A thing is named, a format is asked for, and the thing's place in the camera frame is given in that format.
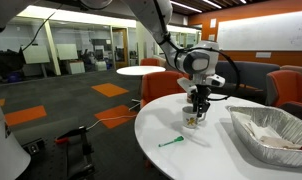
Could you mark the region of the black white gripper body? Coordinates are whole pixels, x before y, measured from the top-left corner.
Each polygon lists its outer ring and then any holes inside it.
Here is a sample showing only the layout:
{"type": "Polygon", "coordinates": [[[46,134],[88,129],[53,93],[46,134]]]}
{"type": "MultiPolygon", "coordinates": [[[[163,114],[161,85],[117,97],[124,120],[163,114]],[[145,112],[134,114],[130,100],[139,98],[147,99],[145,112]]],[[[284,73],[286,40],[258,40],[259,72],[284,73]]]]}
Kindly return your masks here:
{"type": "Polygon", "coordinates": [[[191,96],[191,102],[194,98],[199,101],[210,101],[211,87],[222,87],[225,84],[225,79],[217,74],[209,75],[204,80],[195,83],[185,77],[177,80],[179,86],[191,96]]]}

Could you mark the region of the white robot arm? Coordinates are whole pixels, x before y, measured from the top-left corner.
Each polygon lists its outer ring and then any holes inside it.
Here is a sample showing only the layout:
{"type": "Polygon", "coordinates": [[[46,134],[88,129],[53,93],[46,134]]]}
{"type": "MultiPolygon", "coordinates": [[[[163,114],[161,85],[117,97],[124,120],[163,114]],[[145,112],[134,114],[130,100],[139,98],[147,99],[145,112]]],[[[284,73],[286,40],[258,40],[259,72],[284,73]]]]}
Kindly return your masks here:
{"type": "MultiPolygon", "coordinates": [[[[39,0],[0,0],[0,33],[16,15],[39,0]]],[[[170,0],[121,0],[149,31],[165,53],[167,63],[174,69],[193,77],[191,93],[193,111],[201,117],[210,107],[210,86],[221,87],[225,79],[215,73],[222,54],[213,41],[201,41],[195,47],[182,48],[171,38],[167,25],[173,8],[170,0]]]]}

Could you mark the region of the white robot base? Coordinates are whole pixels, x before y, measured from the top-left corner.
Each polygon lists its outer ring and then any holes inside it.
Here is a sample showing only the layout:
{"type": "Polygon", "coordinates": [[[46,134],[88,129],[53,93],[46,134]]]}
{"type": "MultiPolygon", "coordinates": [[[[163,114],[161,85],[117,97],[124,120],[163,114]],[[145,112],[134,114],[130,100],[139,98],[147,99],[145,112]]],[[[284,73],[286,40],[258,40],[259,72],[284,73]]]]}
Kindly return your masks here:
{"type": "Polygon", "coordinates": [[[0,180],[16,180],[30,161],[30,155],[18,143],[0,108],[0,180]]]}

